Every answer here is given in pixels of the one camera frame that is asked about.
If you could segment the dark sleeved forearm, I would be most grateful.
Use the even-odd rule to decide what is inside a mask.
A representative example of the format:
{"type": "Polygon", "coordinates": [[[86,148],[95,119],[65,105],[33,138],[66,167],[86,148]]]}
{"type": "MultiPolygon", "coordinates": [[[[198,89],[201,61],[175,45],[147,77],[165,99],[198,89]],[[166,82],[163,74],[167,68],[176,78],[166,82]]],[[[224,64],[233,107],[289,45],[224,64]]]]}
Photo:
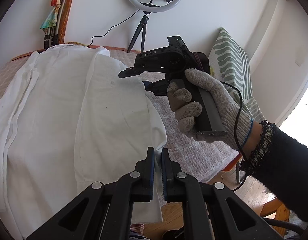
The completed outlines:
{"type": "Polygon", "coordinates": [[[275,124],[261,126],[260,142],[240,168],[308,223],[308,148],[275,124]]]}

